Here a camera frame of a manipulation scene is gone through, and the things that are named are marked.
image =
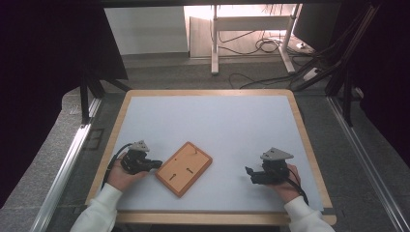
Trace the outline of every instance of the metal frame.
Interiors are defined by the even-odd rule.
[[[255,31],[255,30],[286,30],[283,44],[278,50],[288,73],[295,73],[292,61],[287,53],[290,36],[296,20],[296,14],[299,11],[300,4],[296,4],[295,9],[290,16],[233,16],[218,17],[217,5],[214,5],[213,34],[214,40],[211,55],[211,73],[218,74],[219,71],[219,51],[217,33],[219,31]]]
[[[395,198],[384,183],[383,179],[380,177],[376,167],[368,156],[365,147],[362,145],[360,138],[355,133],[354,129],[351,128],[345,120],[343,120],[344,117],[342,115],[342,108],[339,105],[337,98],[328,97],[328,101],[396,231],[410,231],[409,224],[406,221],[403,212],[395,202]]]
[[[54,182],[44,200],[42,207],[39,210],[39,213],[37,214],[36,219],[34,220],[30,231],[45,231],[48,227],[48,224],[54,214],[55,208],[60,201],[60,197],[63,194],[64,188],[66,187],[66,184],[70,179],[70,175],[78,158],[78,154],[85,141],[85,138],[88,135],[101,101],[102,100],[100,99],[94,99],[91,102],[91,105],[89,107],[90,121],[86,125],[81,125],[81,127],[77,131],[73,139],[73,143],[70,146],[69,152],[66,154],[66,157],[61,164],[60,170],[58,171],[57,176],[54,179]]]
[[[373,18],[376,16],[378,10],[382,3],[379,3],[376,6],[372,4],[368,4],[366,9],[366,14],[362,19],[358,29],[356,30],[350,44],[347,46],[346,50],[344,51],[343,55],[340,58],[340,65],[337,68],[336,73],[332,76],[331,80],[329,81],[328,85],[325,88],[325,93],[327,96],[334,96],[338,93],[341,89],[341,86],[344,84],[343,90],[343,118],[352,127],[352,122],[350,119],[350,104],[351,104],[351,91],[352,91],[352,78],[348,72],[349,64],[351,63],[351,57],[356,50],[356,47],[362,40],[367,27],[372,22]]]

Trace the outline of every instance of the hand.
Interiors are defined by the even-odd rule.
[[[296,166],[292,164],[287,164],[287,167],[291,170],[289,172],[289,179],[294,183],[301,183],[301,177],[298,174],[298,168],[296,168]],[[284,201],[284,203],[288,203],[289,201],[300,196],[299,192],[287,182],[284,182],[280,185],[267,186],[274,189],[278,193],[279,197]]]
[[[128,174],[121,166],[121,159],[126,153],[123,153],[115,162],[109,172],[107,183],[124,192],[132,183],[144,178],[148,172],[142,171],[135,175]]]

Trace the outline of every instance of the black cable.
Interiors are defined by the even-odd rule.
[[[361,19],[365,16],[366,14],[366,9],[367,7],[364,7],[358,15],[352,20],[350,25],[347,27],[347,29],[343,32],[343,34],[329,47],[315,52],[312,54],[315,57],[323,57],[326,58],[326,53],[332,52],[333,54],[336,54],[336,52],[341,48],[341,45],[344,43],[344,40],[356,29],[356,27],[359,26]]]
[[[296,91],[301,91],[309,87],[310,85],[318,82],[319,80],[327,77],[329,74],[335,72],[337,68],[340,66],[340,61],[338,61],[336,64],[332,65],[330,68],[326,69],[325,71],[322,71],[318,73],[314,78],[304,82],[303,84],[296,86],[295,88],[291,89],[291,91],[296,92]]]
[[[273,50],[266,50],[266,49],[264,49],[263,46],[266,45],[266,44],[274,44],[274,45],[275,45],[275,49],[273,49]],[[256,47],[256,49],[255,49],[254,51],[250,51],[250,52],[239,52],[239,51],[232,50],[232,49],[230,49],[230,48],[228,48],[228,47],[225,47],[225,46],[218,46],[218,48],[220,48],[220,49],[226,49],[226,50],[229,50],[229,51],[234,52],[234,53],[239,54],[239,55],[251,55],[251,54],[256,53],[256,52],[258,52],[258,51],[260,51],[260,50],[263,51],[263,52],[265,52],[265,53],[274,53],[276,50],[278,50],[278,45],[277,45],[276,43],[274,43],[272,40],[269,40],[269,39],[266,39],[266,38],[261,39],[261,40],[258,40],[258,41],[255,43],[255,47]]]
[[[287,89],[291,90],[291,84],[292,84],[293,80],[294,80],[294,79],[298,79],[298,78],[300,78],[301,76],[305,75],[305,73],[308,71],[308,68],[309,68],[309,67],[312,67],[312,66],[315,64],[315,62],[317,62],[317,59],[311,59],[311,60],[308,61],[305,65],[303,65],[297,72],[295,72],[295,73],[293,73],[293,74],[290,74],[290,75],[287,75],[287,76],[272,77],[272,78],[267,78],[267,79],[262,79],[262,80],[253,80],[252,78],[250,78],[250,77],[248,77],[248,76],[246,76],[246,75],[244,75],[244,74],[241,74],[241,73],[233,73],[233,74],[231,74],[231,75],[228,77],[228,80],[229,80],[229,84],[230,84],[230,86],[231,86],[232,89],[233,89],[233,85],[232,85],[232,82],[231,82],[231,77],[232,77],[233,75],[235,75],[235,74],[241,75],[241,76],[245,77],[246,79],[252,81],[251,83],[242,85],[239,89],[244,89],[244,88],[246,88],[246,87],[248,87],[248,86],[250,86],[250,85],[253,85],[253,84],[272,85],[272,84],[276,84],[276,83],[279,83],[279,82],[282,82],[282,81],[288,81],[288,80],[290,80],[291,82],[289,83]]]
[[[218,37],[219,37],[219,39],[220,39],[220,42],[224,44],[224,43],[228,43],[228,42],[231,42],[231,41],[238,40],[238,39],[240,39],[240,38],[242,38],[242,37],[244,37],[244,36],[247,36],[247,35],[249,35],[249,34],[252,34],[253,32],[256,32],[256,31],[247,32],[247,33],[245,33],[244,35],[241,35],[241,36],[238,36],[238,37],[229,39],[229,40],[227,40],[227,41],[223,41],[223,40],[220,38],[220,32],[218,32]]]
[[[117,154],[115,154],[115,155],[112,157],[111,161],[110,161],[109,164],[108,164],[108,167],[107,167],[106,170],[105,170],[105,174],[104,174],[104,176],[103,176],[102,188],[103,188],[103,186],[105,185],[106,181],[108,180],[109,172],[111,172],[111,169],[112,169],[112,167],[114,166],[114,162],[117,160],[117,158],[118,158],[118,156],[120,155],[120,153],[121,153],[124,149],[126,149],[127,147],[129,147],[129,146],[131,146],[131,145],[132,145],[132,143],[128,143],[128,144],[124,145],[122,148],[120,148],[120,150],[118,150]]]
[[[304,76],[310,71],[308,68],[314,67],[314,65],[316,64],[316,62],[319,62],[319,61],[320,61],[319,59],[312,59],[312,60],[310,60],[309,62],[307,62],[306,65],[302,66],[302,67],[299,69],[299,71],[298,71],[298,74],[299,74],[299,75],[290,80],[289,85],[287,86],[287,89],[290,90],[290,91],[292,91],[292,92],[295,92],[295,89],[292,88],[293,83],[294,83],[296,80],[298,80],[298,79],[304,77]]]
[[[297,61],[295,61],[295,58],[297,57],[307,57],[307,56],[303,56],[303,55],[296,55],[296,56],[291,56],[292,58],[292,62],[297,65],[297,66],[303,66],[302,64],[298,63]]]
[[[297,192],[299,192],[299,194],[301,194],[304,197],[305,202],[308,205],[308,196],[305,193],[305,191],[302,189],[302,187],[298,186],[295,182],[293,182],[292,180],[290,180],[288,177],[284,178],[284,180],[289,183],[293,188],[296,189]]]
[[[301,51],[296,51],[294,50],[292,47],[288,46],[286,48],[287,53],[294,55],[294,56],[306,56],[306,57],[313,57],[314,56],[314,52],[301,52]]]
[[[286,167],[286,168],[287,168],[287,170],[289,170],[289,171],[295,176],[295,179],[296,179],[296,181],[298,182],[299,185],[296,184],[294,181],[290,180],[289,177],[284,177],[284,176],[282,176],[282,175],[281,175],[280,173],[278,173],[275,169],[271,169],[271,171],[272,171],[273,173],[275,173],[276,177],[278,177],[278,178],[282,179],[283,181],[289,183],[289,185],[291,185],[293,188],[295,188],[295,190],[296,190],[301,196],[304,197],[304,201],[305,201],[305,202],[307,203],[307,205],[308,205],[308,196],[307,196],[307,194],[305,193],[305,191],[302,189],[301,183],[299,182],[298,178],[296,177],[296,174],[295,174],[292,170],[290,170],[288,167]]]

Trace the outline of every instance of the orange wooden board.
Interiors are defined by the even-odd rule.
[[[210,156],[187,142],[158,169],[156,176],[178,197],[182,197],[211,163]]]

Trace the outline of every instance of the wall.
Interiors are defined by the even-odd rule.
[[[105,9],[121,55],[188,52],[184,7]]]

